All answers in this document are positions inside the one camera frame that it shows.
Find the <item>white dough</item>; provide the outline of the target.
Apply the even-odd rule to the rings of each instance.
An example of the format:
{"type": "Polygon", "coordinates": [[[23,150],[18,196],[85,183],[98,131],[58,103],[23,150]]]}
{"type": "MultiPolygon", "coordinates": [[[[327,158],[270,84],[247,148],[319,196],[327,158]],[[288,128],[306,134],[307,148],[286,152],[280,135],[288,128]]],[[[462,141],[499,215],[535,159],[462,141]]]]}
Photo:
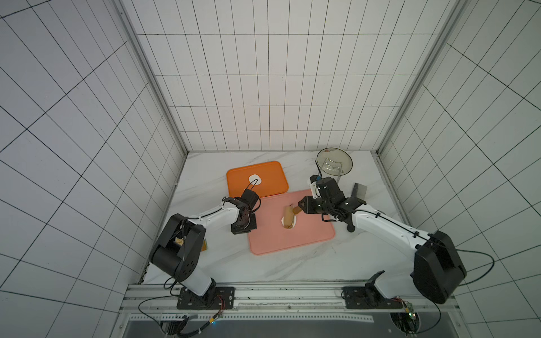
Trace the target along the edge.
{"type": "Polygon", "coordinates": [[[262,183],[262,179],[259,175],[253,174],[249,176],[249,184],[253,186],[260,185],[262,183]]]}
{"type": "Polygon", "coordinates": [[[287,228],[287,229],[292,229],[292,228],[294,228],[294,226],[295,226],[296,223],[297,223],[297,217],[296,217],[295,215],[293,215],[291,218],[288,218],[288,220],[289,220],[289,222],[286,223],[286,222],[285,222],[285,218],[282,217],[281,220],[280,220],[280,222],[282,223],[282,226],[283,226],[284,228],[287,228]]]}

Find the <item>wooden dough roller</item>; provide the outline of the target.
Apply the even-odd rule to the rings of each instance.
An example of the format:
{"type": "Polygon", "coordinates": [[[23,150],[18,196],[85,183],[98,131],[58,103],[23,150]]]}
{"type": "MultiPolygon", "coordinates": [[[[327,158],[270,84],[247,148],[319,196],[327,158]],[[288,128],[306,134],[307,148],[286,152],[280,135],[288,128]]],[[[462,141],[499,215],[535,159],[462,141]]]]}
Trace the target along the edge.
{"type": "Polygon", "coordinates": [[[284,214],[283,217],[285,218],[285,222],[288,223],[288,218],[291,218],[293,215],[297,216],[301,212],[301,208],[299,206],[286,206],[284,208],[284,214]]]}

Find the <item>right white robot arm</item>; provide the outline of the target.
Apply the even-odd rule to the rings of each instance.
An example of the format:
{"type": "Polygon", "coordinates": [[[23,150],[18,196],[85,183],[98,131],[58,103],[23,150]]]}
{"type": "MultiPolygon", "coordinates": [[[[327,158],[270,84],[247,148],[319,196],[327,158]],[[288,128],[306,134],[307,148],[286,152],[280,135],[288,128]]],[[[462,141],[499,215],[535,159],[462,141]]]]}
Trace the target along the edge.
{"type": "Polygon", "coordinates": [[[298,203],[304,213],[319,214],[325,222],[343,222],[348,232],[369,232],[409,260],[395,270],[378,271],[366,282],[375,297],[424,297],[444,304],[466,278],[466,269],[449,235],[439,230],[418,230],[387,217],[356,195],[359,184],[346,197],[332,177],[313,175],[309,183],[311,194],[298,203]]]}

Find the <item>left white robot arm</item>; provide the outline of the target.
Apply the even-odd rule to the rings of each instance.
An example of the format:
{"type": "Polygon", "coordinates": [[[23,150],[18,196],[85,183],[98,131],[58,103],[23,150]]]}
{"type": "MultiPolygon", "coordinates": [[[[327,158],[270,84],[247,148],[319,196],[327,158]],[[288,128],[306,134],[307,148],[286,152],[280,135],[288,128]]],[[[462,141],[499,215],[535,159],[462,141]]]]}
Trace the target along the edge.
{"type": "Polygon", "coordinates": [[[200,299],[214,298],[216,282],[198,267],[208,229],[228,226],[234,235],[257,228],[261,198],[251,189],[240,197],[225,197],[221,204],[199,215],[172,215],[149,253],[151,264],[200,299]]]}

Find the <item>white dough on orange mat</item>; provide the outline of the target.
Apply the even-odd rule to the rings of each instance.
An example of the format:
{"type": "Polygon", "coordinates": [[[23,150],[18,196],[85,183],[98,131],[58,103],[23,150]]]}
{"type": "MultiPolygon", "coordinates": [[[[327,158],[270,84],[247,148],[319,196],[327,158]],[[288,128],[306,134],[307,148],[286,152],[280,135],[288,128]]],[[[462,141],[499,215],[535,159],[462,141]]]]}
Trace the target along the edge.
{"type": "Polygon", "coordinates": [[[260,185],[262,183],[262,179],[259,175],[253,174],[249,176],[249,184],[253,186],[260,185]]]}

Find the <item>pink silicone mat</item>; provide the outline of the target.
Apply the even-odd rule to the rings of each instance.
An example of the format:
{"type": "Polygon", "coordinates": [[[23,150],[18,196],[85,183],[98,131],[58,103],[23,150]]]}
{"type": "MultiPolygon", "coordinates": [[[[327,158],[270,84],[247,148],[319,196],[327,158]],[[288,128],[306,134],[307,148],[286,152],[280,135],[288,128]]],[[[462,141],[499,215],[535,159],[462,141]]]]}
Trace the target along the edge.
{"type": "Polygon", "coordinates": [[[326,242],[335,237],[333,224],[322,221],[319,214],[301,212],[295,216],[293,228],[284,227],[285,207],[296,207],[305,196],[310,197],[311,191],[289,192],[262,199],[262,206],[255,213],[257,228],[248,234],[249,247],[254,255],[326,242]]]}

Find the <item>orange silicone mat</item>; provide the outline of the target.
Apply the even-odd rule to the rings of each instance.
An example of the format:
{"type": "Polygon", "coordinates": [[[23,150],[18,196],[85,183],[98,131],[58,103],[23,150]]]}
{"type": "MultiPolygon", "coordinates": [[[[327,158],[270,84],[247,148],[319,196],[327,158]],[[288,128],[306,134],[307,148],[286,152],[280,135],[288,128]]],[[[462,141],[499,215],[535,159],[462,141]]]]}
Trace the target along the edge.
{"type": "Polygon", "coordinates": [[[246,189],[254,190],[259,197],[286,193],[289,184],[283,166],[278,161],[234,168],[226,174],[230,197],[240,197],[246,189]]]}

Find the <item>black handled metal scraper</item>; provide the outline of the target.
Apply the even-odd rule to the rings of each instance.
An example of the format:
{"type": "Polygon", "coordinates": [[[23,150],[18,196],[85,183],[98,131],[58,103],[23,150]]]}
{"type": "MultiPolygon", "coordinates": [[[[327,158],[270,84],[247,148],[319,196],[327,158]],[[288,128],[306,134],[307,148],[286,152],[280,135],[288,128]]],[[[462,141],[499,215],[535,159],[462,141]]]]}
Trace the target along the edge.
{"type": "Polygon", "coordinates": [[[352,194],[347,199],[347,209],[350,212],[350,216],[347,218],[346,222],[348,232],[354,232],[356,229],[353,224],[352,215],[359,207],[367,204],[365,201],[366,190],[367,187],[365,185],[355,183],[352,189],[352,194]]]}

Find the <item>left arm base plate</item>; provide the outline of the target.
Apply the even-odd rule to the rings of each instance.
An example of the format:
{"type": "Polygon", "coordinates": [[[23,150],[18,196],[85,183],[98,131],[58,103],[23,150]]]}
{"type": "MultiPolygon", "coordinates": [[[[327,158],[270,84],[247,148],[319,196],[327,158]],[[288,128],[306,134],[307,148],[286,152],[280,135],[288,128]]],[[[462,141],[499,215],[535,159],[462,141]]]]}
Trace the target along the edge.
{"type": "Polygon", "coordinates": [[[235,287],[212,287],[204,296],[197,296],[186,287],[180,289],[178,310],[230,310],[235,301],[235,287]]]}

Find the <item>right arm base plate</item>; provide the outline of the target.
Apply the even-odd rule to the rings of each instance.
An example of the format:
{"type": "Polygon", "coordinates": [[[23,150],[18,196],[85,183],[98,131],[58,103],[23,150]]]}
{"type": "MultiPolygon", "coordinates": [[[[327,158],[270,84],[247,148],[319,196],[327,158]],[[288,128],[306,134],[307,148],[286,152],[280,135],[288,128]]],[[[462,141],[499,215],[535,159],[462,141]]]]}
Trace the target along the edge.
{"type": "Polygon", "coordinates": [[[376,280],[384,270],[374,274],[364,286],[343,287],[341,297],[346,309],[357,310],[397,310],[403,309],[403,303],[396,299],[385,298],[375,286],[376,280]]]}

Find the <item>aluminium mounting rail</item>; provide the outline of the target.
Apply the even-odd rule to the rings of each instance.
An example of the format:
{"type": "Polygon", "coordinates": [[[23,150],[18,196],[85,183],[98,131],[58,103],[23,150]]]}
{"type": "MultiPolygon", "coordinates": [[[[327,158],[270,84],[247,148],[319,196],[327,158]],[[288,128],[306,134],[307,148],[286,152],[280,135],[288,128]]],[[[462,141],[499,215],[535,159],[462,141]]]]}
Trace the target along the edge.
{"type": "Polygon", "coordinates": [[[394,298],[397,310],[346,309],[354,282],[221,283],[235,287],[230,310],[176,308],[182,287],[133,285],[121,304],[114,337],[469,337],[454,299],[394,298]]]}

